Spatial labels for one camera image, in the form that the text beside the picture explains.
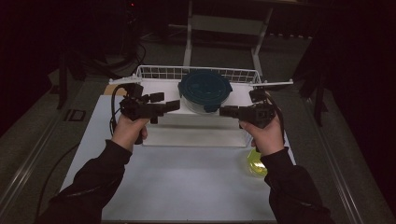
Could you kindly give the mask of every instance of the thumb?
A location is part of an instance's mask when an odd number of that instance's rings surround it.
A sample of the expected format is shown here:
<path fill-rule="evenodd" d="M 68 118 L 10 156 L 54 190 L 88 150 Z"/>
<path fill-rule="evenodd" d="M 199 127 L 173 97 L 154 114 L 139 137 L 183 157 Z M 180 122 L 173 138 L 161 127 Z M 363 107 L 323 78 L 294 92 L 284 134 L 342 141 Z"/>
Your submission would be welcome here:
<path fill-rule="evenodd" d="M 255 138 L 258 135 L 258 131 L 260 130 L 258 127 L 254 126 L 253 124 L 246 122 L 246 121 L 242 121 L 239 120 L 239 125 L 241 125 L 241 127 L 247 131 L 248 133 L 250 133 L 250 135 Z"/>

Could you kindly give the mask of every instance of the black controller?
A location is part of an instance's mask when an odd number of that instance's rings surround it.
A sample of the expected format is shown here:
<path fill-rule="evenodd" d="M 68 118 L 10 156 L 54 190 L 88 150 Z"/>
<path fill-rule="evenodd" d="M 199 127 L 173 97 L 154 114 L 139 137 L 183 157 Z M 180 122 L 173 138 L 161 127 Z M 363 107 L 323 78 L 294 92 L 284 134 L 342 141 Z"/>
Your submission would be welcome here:
<path fill-rule="evenodd" d="M 158 117 L 163 117 L 167 112 L 180 109 L 179 100 L 166 102 L 165 104 L 149 104 L 163 101 L 163 92 L 156 92 L 142 96 L 143 87 L 135 83 L 121 84 L 118 86 L 118 89 L 119 88 L 124 88 L 126 90 L 126 95 L 124 95 L 124 99 L 120 102 L 120 112 L 131 120 L 150 119 L 150 123 L 157 124 Z M 140 145 L 142 143 L 142 133 L 140 133 L 134 144 Z"/>
<path fill-rule="evenodd" d="M 219 115 L 247 121 L 263 129 L 277 114 L 280 121 L 283 141 L 285 142 L 283 116 L 274 100 L 265 92 L 264 87 L 256 87 L 253 91 L 249 92 L 249 95 L 253 105 L 226 105 L 219 109 Z"/>

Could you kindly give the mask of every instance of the black jacket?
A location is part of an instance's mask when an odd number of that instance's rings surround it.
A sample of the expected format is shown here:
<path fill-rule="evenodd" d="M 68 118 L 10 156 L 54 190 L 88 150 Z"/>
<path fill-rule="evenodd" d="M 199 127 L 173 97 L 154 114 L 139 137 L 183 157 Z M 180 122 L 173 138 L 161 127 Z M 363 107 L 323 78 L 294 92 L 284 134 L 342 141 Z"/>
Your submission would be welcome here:
<path fill-rule="evenodd" d="M 72 185 L 50 200 L 37 223 L 100 223 L 102 209 L 113 197 L 132 153 L 112 141 L 77 173 Z M 278 223 L 333 223 L 308 172 L 291 163 L 285 148 L 262 157 L 271 187 L 270 205 Z"/>

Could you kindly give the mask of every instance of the hand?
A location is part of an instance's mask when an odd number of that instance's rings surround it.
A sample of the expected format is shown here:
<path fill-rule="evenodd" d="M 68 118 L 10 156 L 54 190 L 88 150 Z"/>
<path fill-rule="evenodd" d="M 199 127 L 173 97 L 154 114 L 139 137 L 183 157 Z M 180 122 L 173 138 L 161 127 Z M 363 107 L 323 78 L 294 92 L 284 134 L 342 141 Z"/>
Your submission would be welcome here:
<path fill-rule="evenodd" d="M 251 145 L 258 148 L 262 156 L 268 156 L 284 148 L 283 135 L 277 115 L 263 129 L 242 120 L 239 121 L 239 124 L 245 131 L 253 136 Z"/>
<path fill-rule="evenodd" d="M 146 124 L 148 122 L 149 119 L 137 119 L 132 121 L 121 114 L 111 141 L 132 151 L 140 130 L 142 131 L 143 140 L 148 137 L 148 131 L 146 129 Z"/>

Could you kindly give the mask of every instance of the black cable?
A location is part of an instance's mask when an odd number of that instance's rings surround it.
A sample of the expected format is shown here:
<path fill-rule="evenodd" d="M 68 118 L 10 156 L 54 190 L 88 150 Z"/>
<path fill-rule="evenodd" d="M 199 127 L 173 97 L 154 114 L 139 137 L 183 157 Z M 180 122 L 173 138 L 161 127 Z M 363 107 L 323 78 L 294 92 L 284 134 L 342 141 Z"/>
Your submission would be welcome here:
<path fill-rule="evenodd" d="M 147 52 L 146 48 L 145 48 L 141 43 L 137 43 L 137 45 L 140 46 L 140 47 L 143 49 L 143 56 L 142 56 L 141 60 L 139 60 L 139 57 L 138 57 L 138 56 L 136 57 L 137 66 L 134 68 L 134 70 L 132 70 L 131 76 L 134 74 L 134 72 L 137 70 L 137 68 L 138 68 L 140 65 L 143 64 L 143 61 L 144 61 L 145 58 L 146 58 L 146 52 Z"/>
<path fill-rule="evenodd" d="M 96 71 L 102 73 L 103 75 L 109 77 L 109 78 L 113 78 L 113 79 L 119 79 L 122 78 L 117 74 L 114 74 L 113 72 L 111 72 L 110 70 L 108 70 L 107 68 L 103 67 L 102 65 L 100 65 L 99 63 L 95 62 L 93 59 L 91 59 L 90 57 L 86 56 L 85 54 L 83 54 L 82 52 L 78 51 L 78 50 L 73 50 L 73 53 L 75 53 L 85 64 L 87 64 L 90 68 L 95 69 Z"/>
<path fill-rule="evenodd" d="M 116 109 L 115 109 L 115 99 L 117 91 L 123 88 L 123 85 L 118 85 L 114 88 L 113 93 L 111 94 L 111 119 L 110 119 L 110 132 L 113 134 L 113 131 L 116 130 L 117 121 L 116 121 Z"/>
<path fill-rule="evenodd" d="M 48 184 L 48 182 L 49 182 L 49 180 L 50 180 L 50 177 L 51 177 L 53 171 L 54 171 L 55 168 L 58 166 L 58 164 L 61 162 L 61 160 L 63 160 L 64 157 L 65 157 L 67 154 L 69 154 L 71 151 L 73 151 L 74 149 L 76 149 L 76 148 L 79 146 L 79 144 L 80 144 L 80 143 L 77 143 L 75 146 L 73 146 L 73 147 L 71 147 L 70 149 L 68 149 L 68 150 L 62 155 L 62 157 L 61 157 L 59 160 L 56 161 L 55 165 L 52 166 L 51 170 L 49 171 L 49 175 L 47 176 L 47 179 L 46 179 L 46 181 L 44 182 L 44 186 L 43 186 L 43 188 L 41 189 L 40 197 L 39 197 L 39 199 L 38 199 L 37 210 L 35 211 L 35 222 L 37 222 L 38 216 L 40 215 L 40 207 L 41 207 L 41 203 L 42 203 L 42 201 L 43 201 L 44 192 L 46 191 L 47 184 Z"/>
<path fill-rule="evenodd" d="M 133 45 L 134 45 L 134 42 L 136 41 L 136 39 L 139 37 L 139 35 L 138 35 L 139 31 L 136 28 L 136 26 L 137 26 L 136 21 L 139 20 L 138 14 L 134 14 L 131 11 L 129 11 L 127 4 L 123 0 L 120 0 L 120 3 L 123 5 L 123 12 L 124 12 L 123 18 L 124 18 L 124 24 L 125 24 L 123 31 L 122 31 L 122 45 L 121 45 L 120 52 L 122 52 L 124 49 L 125 38 L 129 37 L 131 42 L 129 45 L 127 45 L 129 47 L 127 49 L 127 55 L 122 61 L 116 62 L 116 63 L 103 64 L 103 63 L 94 61 L 95 63 L 98 63 L 101 66 L 103 66 L 104 68 L 107 68 L 110 70 L 126 66 L 128 63 L 130 63 L 134 60 L 136 52 L 133 49 Z"/>
<path fill-rule="evenodd" d="M 113 136 L 113 133 L 114 133 L 114 130 L 113 130 L 113 127 L 112 127 L 112 123 L 113 123 L 113 116 L 111 116 L 110 122 L 109 122 L 111 136 Z"/>
<path fill-rule="evenodd" d="M 279 118 L 279 123 L 280 123 L 280 130 L 282 131 L 282 137 L 283 137 L 283 144 L 285 144 L 285 122 L 283 120 L 283 114 L 282 111 L 280 111 L 280 108 L 276 105 L 275 100 L 268 94 L 267 92 L 265 93 L 267 99 L 271 102 L 271 104 L 274 106 L 277 117 Z"/>

